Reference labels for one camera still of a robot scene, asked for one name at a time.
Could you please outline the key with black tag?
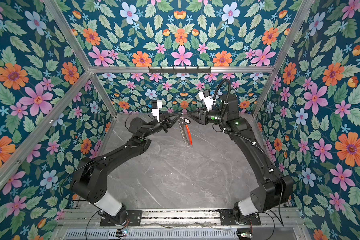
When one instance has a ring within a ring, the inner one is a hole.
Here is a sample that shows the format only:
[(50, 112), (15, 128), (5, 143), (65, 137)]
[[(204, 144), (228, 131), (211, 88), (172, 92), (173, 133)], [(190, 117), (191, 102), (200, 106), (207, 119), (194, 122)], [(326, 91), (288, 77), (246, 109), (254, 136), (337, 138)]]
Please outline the key with black tag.
[(191, 123), (191, 121), (189, 120), (189, 119), (186, 119), (186, 118), (184, 118), (184, 122), (186, 123), (186, 124), (190, 124)]

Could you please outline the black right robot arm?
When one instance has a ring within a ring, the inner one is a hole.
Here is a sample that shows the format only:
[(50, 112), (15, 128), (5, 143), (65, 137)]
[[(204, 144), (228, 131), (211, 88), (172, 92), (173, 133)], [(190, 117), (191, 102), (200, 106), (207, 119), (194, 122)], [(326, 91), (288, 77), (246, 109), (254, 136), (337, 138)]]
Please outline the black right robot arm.
[(222, 95), (219, 109), (213, 108), (216, 99), (208, 90), (199, 92), (199, 98), (205, 107), (190, 112), (188, 116), (201, 125), (218, 125), (222, 133), (228, 135), (243, 152), (259, 185), (249, 197), (235, 203), (235, 221), (243, 223), (256, 213), (286, 203), (293, 191), (293, 179), (284, 176), (259, 146), (250, 123), (239, 115), (237, 98), (232, 94)]

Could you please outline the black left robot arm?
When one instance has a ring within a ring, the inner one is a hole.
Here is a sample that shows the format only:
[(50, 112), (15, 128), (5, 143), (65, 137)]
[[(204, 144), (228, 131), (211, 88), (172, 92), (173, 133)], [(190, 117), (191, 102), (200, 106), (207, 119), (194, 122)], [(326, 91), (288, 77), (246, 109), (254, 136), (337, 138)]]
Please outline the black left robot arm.
[(108, 175), (128, 160), (145, 153), (151, 144), (148, 137), (160, 131), (167, 133), (180, 117), (181, 114), (172, 113), (150, 122), (132, 119), (129, 127), (132, 137), (124, 145), (102, 156), (80, 160), (70, 190), (109, 216), (117, 216), (123, 204), (108, 191)]

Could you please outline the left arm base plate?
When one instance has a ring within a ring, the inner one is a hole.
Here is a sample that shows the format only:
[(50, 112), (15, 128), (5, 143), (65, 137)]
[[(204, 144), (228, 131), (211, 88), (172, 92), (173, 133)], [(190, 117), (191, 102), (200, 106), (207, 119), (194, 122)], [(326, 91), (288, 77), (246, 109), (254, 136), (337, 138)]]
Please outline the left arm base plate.
[(111, 216), (108, 213), (101, 214), (101, 227), (136, 227), (142, 220), (141, 210), (121, 210), (117, 215)]

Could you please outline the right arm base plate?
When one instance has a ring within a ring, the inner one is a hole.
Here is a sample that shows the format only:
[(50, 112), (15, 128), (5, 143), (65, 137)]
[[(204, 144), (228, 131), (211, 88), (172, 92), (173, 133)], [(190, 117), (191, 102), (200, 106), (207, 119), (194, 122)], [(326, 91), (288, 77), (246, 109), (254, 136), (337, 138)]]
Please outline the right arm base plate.
[(223, 226), (260, 226), (259, 214), (244, 216), (238, 209), (218, 209), (221, 225)]

